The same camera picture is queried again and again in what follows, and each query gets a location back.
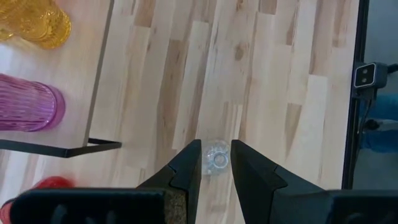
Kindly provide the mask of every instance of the pink ribbed vase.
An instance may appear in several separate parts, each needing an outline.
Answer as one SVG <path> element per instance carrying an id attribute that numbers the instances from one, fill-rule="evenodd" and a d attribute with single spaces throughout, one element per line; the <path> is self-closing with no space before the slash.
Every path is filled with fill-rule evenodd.
<path id="1" fill-rule="evenodd" d="M 40 131 L 61 122 L 65 101 L 56 88 L 0 73 L 0 131 Z"/>

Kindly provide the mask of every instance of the black device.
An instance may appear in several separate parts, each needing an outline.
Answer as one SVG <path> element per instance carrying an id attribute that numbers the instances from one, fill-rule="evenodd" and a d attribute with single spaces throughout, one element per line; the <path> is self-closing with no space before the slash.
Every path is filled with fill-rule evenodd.
<path id="1" fill-rule="evenodd" d="M 398 223 L 398 191 L 323 190 L 239 140 L 231 165 L 246 223 Z M 13 201 L 11 222 L 195 223 L 200 180 L 194 140 L 135 189 L 29 190 Z"/>

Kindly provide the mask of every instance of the wooden table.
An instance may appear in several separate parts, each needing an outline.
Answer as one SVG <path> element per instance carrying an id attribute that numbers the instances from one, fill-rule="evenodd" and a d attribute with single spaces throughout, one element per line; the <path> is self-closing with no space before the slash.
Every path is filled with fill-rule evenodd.
<path id="1" fill-rule="evenodd" d="M 195 138 L 240 139 L 341 188 L 358 4 L 116 1 L 90 136 L 123 147 L 71 159 L 0 154 L 0 203 L 49 175 L 134 187 Z M 202 177 L 197 223 L 243 223 L 230 171 Z"/>
<path id="2" fill-rule="evenodd" d="M 0 72 L 58 88 L 65 98 L 65 116 L 56 128 L 48 131 L 1 132 L 3 149 L 70 157 L 119 145 L 88 137 L 113 0 L 58 4 L 72 20 L 67 42 L 55 50 L 43 50 L 14 37 L 0 45 Z M 88 142 L 101 146 L 87 148 Z"/>

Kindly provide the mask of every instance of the black metal frame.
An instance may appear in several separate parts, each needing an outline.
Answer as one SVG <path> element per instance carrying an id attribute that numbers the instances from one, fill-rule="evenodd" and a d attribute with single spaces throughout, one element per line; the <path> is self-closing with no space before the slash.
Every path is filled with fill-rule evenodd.
<path id="1" fill-rule="evenodd" d="M 360 0 L 358 11 L 358 24 L 356 28 L 354 63 L 364 62 L 366 45 L 366 31 L 368 26 L 369 0 Z M 343 167 L 342 189 L 352 189 L 354 179 L 354 169 L 356 156 L 358 153 L 358 120 L 359 120 L 359 100 L 352 98 L 353 87 L 351 86 L 351 101 L 349 103 L 348 127 L 346 136 L 346 151 Z"/>
<path id="2" fill-rule="evenodd" d="M 79 156 L 87 153 L 118 149 L 122 146 L 121 142 L 114 142 L 114 141 L 107 141 L 107 140 L 93 139 L 93 138 L 89 138 L 88 143 L 95 144 L 95 146 L 83 146 L 73 149 L 65 149 L 61 147 L 43 146 L 39 144 L 31 144 L 26 142 L 0 140 L 1 149 L 8 149 L 12 151 L 28 152 L 28 153 L 62 157 L 62 158 L 71 158 L 74 156 Z"/>

